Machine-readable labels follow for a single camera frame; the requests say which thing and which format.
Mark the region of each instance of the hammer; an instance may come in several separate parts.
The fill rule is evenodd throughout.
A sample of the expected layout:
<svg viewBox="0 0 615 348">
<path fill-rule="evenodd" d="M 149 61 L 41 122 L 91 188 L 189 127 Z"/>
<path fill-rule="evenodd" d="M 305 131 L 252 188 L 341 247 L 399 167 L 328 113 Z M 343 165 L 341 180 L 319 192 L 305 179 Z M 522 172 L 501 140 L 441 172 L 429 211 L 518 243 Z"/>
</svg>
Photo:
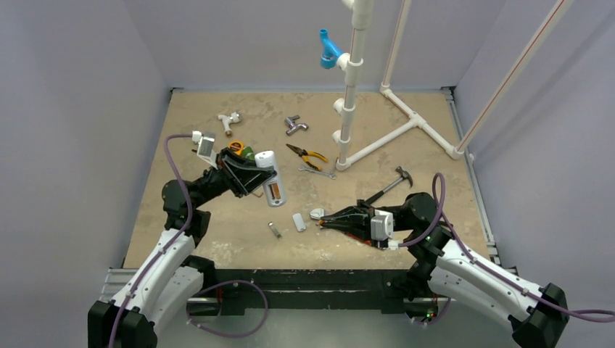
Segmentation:
<svg viewBox="0 0 615 348">
<path fill-rule="evenodd" d="M 408 173 L 407 170 L 404 170 L 401 166 L 399 166 L 399 167 L 395 168 L 395 171 L 400 174 L 400 177 L 396 181 L 393 181 L 392 183 L 390 183 L 387 187 L 383 188 L 382 191 L 380 191 L 377 194 L 374 194 L 373 196 L 367 198 L 364 201 L 365 204 L 371 205 L 378 198 L 382 197 L 388 191 L 391 191 L 392 188 L 394 188 L 395 186 L 397 186 L 399 183 L 401 183 L 404 180 L 408 180 L 410 182 L 410 187 L 412 187 L 412 185 L 414 185 L 414 181 L 412 180 L 412 176 L 410 175 L 410 173 Z"/>
</svg>

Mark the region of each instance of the gray wall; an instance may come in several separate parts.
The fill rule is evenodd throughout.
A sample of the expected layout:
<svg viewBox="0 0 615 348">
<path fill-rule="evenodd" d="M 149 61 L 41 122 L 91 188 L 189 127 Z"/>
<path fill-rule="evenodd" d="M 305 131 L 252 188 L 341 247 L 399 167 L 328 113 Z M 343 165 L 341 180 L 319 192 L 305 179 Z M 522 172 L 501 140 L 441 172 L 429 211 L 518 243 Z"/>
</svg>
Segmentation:
<svg viewBox="0 0 615 348">
<path fill-rule="evenodd" d="M 467 130 L 554 0 L 510 0 L 455 91 Z M 470 144 L 505 265 L 615 309 L 615 4 L 576 1 Z M 571 319 L 559 347 L 615 347 L 612 324 Z"/>
<path fill-rule="evenodd" d="M 340 0 L 125 0 L 166 81 L 199 90 L 330 90 L 318 30 L 350 49 L 351 12 Z M 395 89 L 456 85 L 504 0 L 414 0 L 392 79 Z M 383 78 L 400 0 L 376 1 L 364 86 Z"/>
<path fill-rule="evenodd" d="M 2 1 L 0 42 L 2 346 L 84 347 L 167 86 L 121 0 Z"/>
</svg>

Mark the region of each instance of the pvc elbow fitting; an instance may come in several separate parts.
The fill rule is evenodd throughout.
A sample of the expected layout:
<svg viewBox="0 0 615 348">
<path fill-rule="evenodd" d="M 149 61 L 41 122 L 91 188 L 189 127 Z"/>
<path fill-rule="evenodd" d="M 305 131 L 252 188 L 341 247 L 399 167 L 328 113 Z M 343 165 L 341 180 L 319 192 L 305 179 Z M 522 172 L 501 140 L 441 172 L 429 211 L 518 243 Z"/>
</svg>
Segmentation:
<svg viewBox="0 0 615 348">
<path fill-rule="evenodd" d="M 337 59 L 342 55 L 342 50 L 329 39 L 327 29 L 321 29 L 321 43 L 323 44 L 323 53 L 321 54 L 321 67 L 331 69 L 335 67 Z"/>
</svg>

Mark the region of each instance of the white pvc pipe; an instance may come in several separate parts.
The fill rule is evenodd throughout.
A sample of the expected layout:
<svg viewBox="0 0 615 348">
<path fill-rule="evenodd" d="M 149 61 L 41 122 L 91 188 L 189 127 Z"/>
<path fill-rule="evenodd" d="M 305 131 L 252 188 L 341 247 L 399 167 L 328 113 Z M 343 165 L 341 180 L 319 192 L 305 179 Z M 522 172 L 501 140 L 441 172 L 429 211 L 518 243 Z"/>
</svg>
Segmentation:
<svg viewBox="0 0 615 348">
<path fill-rule="evenodd" d="M 344 3 L 344 6 L 348 7 L 349 10 L 352 10 L 355 0 L 342 0 L 342 3 Z"/>
<path fill-rule="evenodd" d="M 352 35 L 352 44 L 350 46 L 350 61 L 353 63 L 359 63 L 363 58 L 363 52 L 365 51 L 367 30 L 354 29 Z"/>
<path fill-rule="evenodd" d="M 348 7 L 350 1 L 343 1 Z M 350 47 L 350 59 L 348 65 L 357 65 L 352 72 L 354 77 L 360 75 L 360 70 L 363 69 L 363 51 L 365 50 L 366 29 L 371 21 L 371 13 L 373 10 L 373 0 L 354 0 L 352 1 L 352 26 L 354 30 L 352 32 L 352 45 Z M 356 85 L 358 79 L 353 84 L 347 82 L 346 94 L 344 96 L 344 107 L 348 110 L 352 110 L 345 116 L 346 119 L 342 122 L 342 131 L 340 134 L 340 148 L 339 157 L 337 159 L 336 167 L 347 168 L 349 164 L 346 163 L 348 156 L 348 148 L 350 142 L 350 124 L 355 113 L 355 99 L 356 99 Z"/>
<path fill-rule="evenodd" d="M 358 160 L 364 158 L 368 154 L 376 151 L 378 148 L 382 147 L 389 141 L 397 138 L 398 136 L 404 134 L 404 132 L 409 131 L 410 129 L 416 127 L 416 120 L 409 120 L 404 125 L 399 127 L 398 129 L 392 131 L 391 133 L 383 136 L 382 138 L 376 140 L 372 144 L 369 144 L 366 148 L 360 150 L 356 154 L 348 157 L 348 161 L 352 164 L 357 162 Z"/>
<path fill-rule="evenodd" d="M 490 101 L 476 118 L 468 133 L 463 136 L 459 144 L 455 147 L 455 152 L 457 152 L 457 154 L 460 156 L 463 154 L 470 141 L 472 141 L 475 137 L 476 132 L 482 127 L 484 121 L 487 120 L 487 118 L 489 118 L 492 114 L 493 110 L 502 99 L 502 96 L 504 96 L 511 85 L 513 85 L 519 74 L 521 74 L 523 69 L 527 66 L 527 63 L 534 56 L 534 53 L 536 53 L 551 31 L 553 31 L 553 28 L 566 13 L 573 1 L 574 0 L 558 0 L 555 5 L 553 5 L 553 8 L 549 11 L 545 20 L 542 21 L 540 27 L 538 27 L 532 38 L 529 40 L 508 74 L 505 75 L 504 80 L 502 80 L 500 86 L 495 90 Z"/>
<path fill-rule="evenodd" d="M 355 106 L 356 96 L 357 88 L 354 86 L 346 86 L 346 94 L 344 95 L 344 106 L 348 109 L 352 109 L 352 107 Z"/>
<path fill-rule="evenodd" d="M 455 147 L 451 145 L 446 139 L 444 139 L 435 129 L 433 129 L 427 121 L 425 121 L 420 114 L 414 110 L 412 110 L 403 100 L 399 99 L 393 91 L 390 89 L 385 89 L 382 91 L 382 94 L 388 98 L 395 106 L 399 107 L 409 118 L 416 122 L 416 126 L 425 131 L 427 135 L 429 135 L 434 141 L 440 145 L 447 154 L 453 157 L 453 152 Z"/>
<path fill-rule="evenodd" d="M 395 34 L 393 35 L 393 44 L 391 45 L 391 52 L 389 53 L 389 60 L 387 61 L 387 68 L 384 71 L 384 79 L 382 81 L 381 88 L 389 88 L 391 84 L 391 75 L 393 74 L 393 68 L 395 67 L 395 61 L 397 60 L 397 53 L 400 50 L 400 44 L 402 41 L 405 24 L 408 21 L 408 13 L 410 12 L 410 5 L 412 0 L 403 0 L 402 8 L 400 9 L 400 16 L 397 19 L 397 27 L 395 28 Z"/>
</svg>

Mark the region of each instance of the pliers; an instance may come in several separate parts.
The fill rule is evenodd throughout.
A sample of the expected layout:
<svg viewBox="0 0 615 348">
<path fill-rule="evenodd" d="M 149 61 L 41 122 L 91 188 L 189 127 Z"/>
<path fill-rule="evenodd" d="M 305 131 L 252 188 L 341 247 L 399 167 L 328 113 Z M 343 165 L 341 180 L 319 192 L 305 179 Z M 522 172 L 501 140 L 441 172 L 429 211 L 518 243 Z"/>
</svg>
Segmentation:
<svg viewBox="0 0 615 348">
<path fill-rule="evenodd" d="M 291 149 L 291 150 L 292 150 L 295 154 L 298 154 L 298 155 L 299 155 L 299 157 L 301 157 L 301 158 L 303 159 L 303 161 L 305 162 L 305 164 L 306 164 L 306 165 L 308 165 L 310 168 L 312 168 L 312 169 L 314 169 L 314 170 L 317 170 L 317 171 L 319 171 L 319 172 L 321 172 L 321 171 L 323 170 L 323 168 L 322 168 L 322 167 L 319 167 L 319 166 L 317 166 L 317 165 L 313 165 L 313 164 L 310 162 L 310 159 L 308 159 L 308 156 L 311 156 L 311 157 L 316 157 L 316 158 L 318 158 L 318 159 L 322 160 L 322 161 L 323 161 L 323 162 L 325 162 L 325 163 L 329 162 L 329 160 L 328 160 L 325 156 L 323 156 L 322 154 L 319 154 L 319 153 L 317 153 L 317 152 L 314 152 L 314 151 L 307 151 L 307 150 L 301 149 L 301 148 L 299 148 L 299 147 L 292 146 L 291 144 L 287 144 L 287 146 L 288 146 L 288 147 L 289 147 L 289 149 Z"/>
</svg>

